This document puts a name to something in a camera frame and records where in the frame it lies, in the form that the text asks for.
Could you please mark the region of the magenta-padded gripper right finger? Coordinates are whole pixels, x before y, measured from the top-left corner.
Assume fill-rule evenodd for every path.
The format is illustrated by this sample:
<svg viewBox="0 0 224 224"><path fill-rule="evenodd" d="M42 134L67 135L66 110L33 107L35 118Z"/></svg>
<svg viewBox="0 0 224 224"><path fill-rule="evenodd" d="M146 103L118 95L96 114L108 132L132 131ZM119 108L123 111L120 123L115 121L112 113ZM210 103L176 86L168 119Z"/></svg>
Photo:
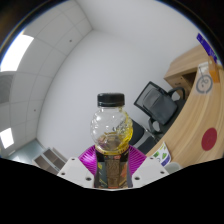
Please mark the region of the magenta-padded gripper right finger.
<svg viewBox="0 0 224 224"><path fill-rule="evenodd" d="M168 175L166 169L153 157L147 157L133 146L129 147L128 187L140 188Z"/></svg>

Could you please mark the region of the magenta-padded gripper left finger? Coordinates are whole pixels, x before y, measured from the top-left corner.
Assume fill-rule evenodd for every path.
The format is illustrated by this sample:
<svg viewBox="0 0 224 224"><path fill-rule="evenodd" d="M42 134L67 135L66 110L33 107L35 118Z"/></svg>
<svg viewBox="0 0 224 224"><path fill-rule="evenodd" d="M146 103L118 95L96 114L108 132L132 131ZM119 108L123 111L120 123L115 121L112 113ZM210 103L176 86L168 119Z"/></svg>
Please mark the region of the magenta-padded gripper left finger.
<svg viewBox="0 0 224 224"><path fill-rule="evenodd" d="M93 188L96 171L95 147L91 146L79 157L71 157L59 171L58 176L81 187Z"/></svg>

